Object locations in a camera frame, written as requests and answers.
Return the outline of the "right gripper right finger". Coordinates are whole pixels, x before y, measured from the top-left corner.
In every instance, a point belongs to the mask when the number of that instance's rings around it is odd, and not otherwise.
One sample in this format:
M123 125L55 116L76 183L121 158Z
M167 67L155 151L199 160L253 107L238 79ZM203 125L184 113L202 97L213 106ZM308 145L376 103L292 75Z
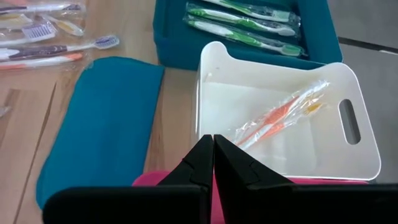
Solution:
M215 140L215 176L220 198L275 197L294 183L244 152L220 134Z

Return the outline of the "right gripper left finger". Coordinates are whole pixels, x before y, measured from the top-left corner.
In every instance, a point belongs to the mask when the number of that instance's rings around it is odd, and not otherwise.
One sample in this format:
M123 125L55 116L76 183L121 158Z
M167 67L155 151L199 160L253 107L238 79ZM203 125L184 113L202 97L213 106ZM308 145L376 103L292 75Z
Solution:
M213 183L214 140L204 135L158 185L194 185L210 190Z

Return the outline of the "green toothbrush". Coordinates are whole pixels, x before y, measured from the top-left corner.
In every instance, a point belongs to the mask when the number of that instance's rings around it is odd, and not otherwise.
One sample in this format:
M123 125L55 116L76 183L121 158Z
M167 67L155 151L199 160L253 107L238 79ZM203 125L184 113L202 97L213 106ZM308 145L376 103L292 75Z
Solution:
M245 15L281 23L301 23L301 17L292 11L277 9L270 6L257 6L252 4L245 4L234 2L232 0L203 0L229 9L234 9Z
M242 29L204 19L189 19L186 17L183 20L188 25L198 30L224 37L225 39L241 42L252 47L270 50L289 57L307 56L305 50L297 45L288 44L279 40L268 39Z
M204 17L216 21L237 24L246 28L278 34L286 37L299 36L300 32L297 28L281 24L273 21L263 21L260 19L252 19L244 16L237 16L223 11L214 9L205 9L202 7L188 8L187 12L193 16Z

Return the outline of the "pink plastic bin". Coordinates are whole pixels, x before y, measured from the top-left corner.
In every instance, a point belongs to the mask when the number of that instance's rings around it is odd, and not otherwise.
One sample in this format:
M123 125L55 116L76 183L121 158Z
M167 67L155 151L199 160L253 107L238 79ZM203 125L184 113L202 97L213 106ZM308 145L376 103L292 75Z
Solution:
M140 175L134 182L133 186L154 186L170 174L169 171L153 171ZM292 178L289 180L295 184L307 185L328 185L328 184L368 184L360 180L336 180L336 179L306 179L306 178ZM218 186L216 183L215 175L213 176L213 192L212 192L212 205L211 205L211 224L225 224L223 209L221 207L220 196L218 193Z

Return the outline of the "white plastic bin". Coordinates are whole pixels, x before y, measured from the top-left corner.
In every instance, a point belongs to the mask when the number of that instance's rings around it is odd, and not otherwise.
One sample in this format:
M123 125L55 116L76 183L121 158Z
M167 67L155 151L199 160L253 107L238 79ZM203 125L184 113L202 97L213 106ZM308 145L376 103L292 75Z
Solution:
M248 153L288 177L373 180L381 170L358 79L343 63L313 70L238 60L221 42L201 51L192 141L235 130L312 83L327 81L314 115L263 139Z

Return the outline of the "teal bin lid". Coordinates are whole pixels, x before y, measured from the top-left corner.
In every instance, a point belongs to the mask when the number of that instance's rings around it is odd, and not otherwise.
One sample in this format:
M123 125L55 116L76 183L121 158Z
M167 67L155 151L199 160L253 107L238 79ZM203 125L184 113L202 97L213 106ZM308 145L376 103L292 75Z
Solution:
M125 187L144 170L165 68L126 57L80 75L36 183L39 208L70 187Z

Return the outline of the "teal plastic bin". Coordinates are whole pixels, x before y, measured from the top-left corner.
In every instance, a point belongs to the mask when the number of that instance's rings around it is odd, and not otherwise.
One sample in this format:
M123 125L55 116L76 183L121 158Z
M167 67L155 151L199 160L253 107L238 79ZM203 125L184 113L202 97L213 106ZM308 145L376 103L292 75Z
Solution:
M296 13L301 18L301 38L275 36L275 39L304 48L306 55L295 58L259 49L244 43L203 32L183 21L186 5L215 4L202 0L156 0L153 21L154 42L162 65L196 70L204 46L220 41L234 58L310 70L324 64L342 62L343 55L333 26L327 0L233 0L257 6L270 6Z

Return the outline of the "purple wrapped toothbrush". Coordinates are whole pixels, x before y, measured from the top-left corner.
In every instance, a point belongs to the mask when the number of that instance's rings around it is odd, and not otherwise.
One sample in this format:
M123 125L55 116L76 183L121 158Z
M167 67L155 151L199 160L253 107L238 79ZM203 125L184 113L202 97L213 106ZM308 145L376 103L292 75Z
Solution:
M9 47L0 49L0 60L14 60L31 57L49 57L64 52L76 52L96 48L100 50L110 49L120 44L116 35L102 36L91 42L81 45L43 45L40 47Z
M29 4L26 6L0 7L0 15L25 12L52 12L52 11L86 11L84 4L73 2L49 2L43 4Z
M24 34L24 38L0 41L0 47L29 44L52 39L56 36L57 31L51 24L39 24L22 28L22 33Z

